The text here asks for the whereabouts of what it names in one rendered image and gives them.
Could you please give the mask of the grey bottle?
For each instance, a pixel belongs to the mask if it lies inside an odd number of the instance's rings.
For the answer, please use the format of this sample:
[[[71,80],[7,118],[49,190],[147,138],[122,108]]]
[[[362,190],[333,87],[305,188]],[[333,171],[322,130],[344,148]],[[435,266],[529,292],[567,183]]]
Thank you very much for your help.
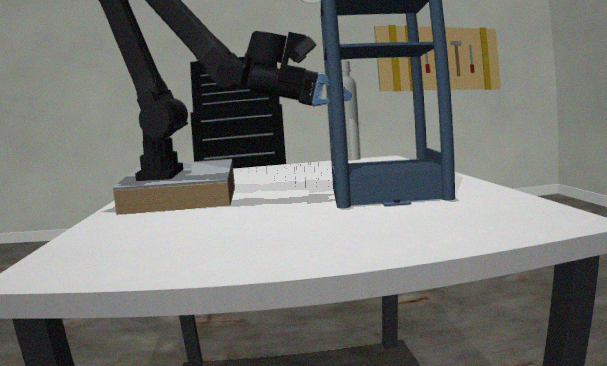
[[[351,100],[344,101],[347,127],[348,161],[360,160],[357,91],[355,80],[350,77],[350,61],[342,61],[343,88],[352,93]]]

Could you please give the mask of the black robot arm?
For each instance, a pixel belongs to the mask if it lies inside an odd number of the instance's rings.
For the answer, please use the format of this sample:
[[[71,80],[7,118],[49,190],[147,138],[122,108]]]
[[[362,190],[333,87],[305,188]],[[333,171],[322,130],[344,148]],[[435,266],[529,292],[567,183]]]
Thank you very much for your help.
[[[190,49],[217,85],[248,85],[250,91],[273,95],[278,68],[257,63],[276,65],[278,62],[282,64],[277,81],[302,86],[306,68],[285,64],[289,60],[287,56],[299,64],[315,48],[316,43],[309,36],[289,32],[287,37],[254,31],[242,62],[181,0],[145,1]],[[135,173],[136,181],[172,179],[183,170],[183,163],[178,163],[170,136],[188,125],[187,108],[173,97],[161,78],[129,1],[99,2],[133,80],[141,109],[139,124],[144,154],[140,156],[141,170]]]

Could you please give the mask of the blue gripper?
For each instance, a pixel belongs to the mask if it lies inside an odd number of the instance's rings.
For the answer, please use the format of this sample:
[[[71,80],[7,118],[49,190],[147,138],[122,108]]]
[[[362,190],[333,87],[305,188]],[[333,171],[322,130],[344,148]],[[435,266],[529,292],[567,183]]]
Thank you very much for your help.
[[[310,105],[310,106],[320,106],[330,104],[330,98],[321,99],[323,84],[328,85],[328,77],[323,73],[313,72],[309,70],[305,70],[303,82],[302,82],[302,91],[301,86],[279,82],[277,81],[279,70],[277,70],[275,77],[275,87],[274,87],[274,95],[278,95],[279,97],[299,100],[299,103]],[[312,73],[312,74],[311,74]],[[318,76],[318,78],[317,78]],[[310,79],[311,78],[311,79]],[[317,81],[317,82],[316,82]],[[313,86],[311,84],[313,83]],[[328,85],[329,86],[329,85]],[[304,91],[303,91],[304,89]],[[312,91],[311,91],[312,89]],[[301,92],[300,92],[301,91]],[[343,88],[344,91],[344,101],[351,100],[352,93]],[[309,95],[309,92],[311,95]],[[300,99],[299,99],[300,96]],[[310,100],[310,104],[309,104]]]

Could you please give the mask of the blue shelving unit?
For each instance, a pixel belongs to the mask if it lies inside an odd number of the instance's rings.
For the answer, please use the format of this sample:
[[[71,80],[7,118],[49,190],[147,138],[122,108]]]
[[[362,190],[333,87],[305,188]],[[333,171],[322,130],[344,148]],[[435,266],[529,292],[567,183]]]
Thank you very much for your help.
[[[433,42],[419,42],[416,14],[428,2]],[[337,14],[406,14],[408,42],[340,44]],[[442,0],[321,0],[321,28],[323,53],[327,54],[324,66],[329,80],[326,92],[327,99],[330,98],[327,106],[337,208],[368,204],[387,207],[412,205],[410,201],[455,200],[452,104]],[[427,148],[426,141],[420,56],[433,50],[433,46],[441,152]],[[348,165],[341,59],[390,57],[410,57],[417,159]]]

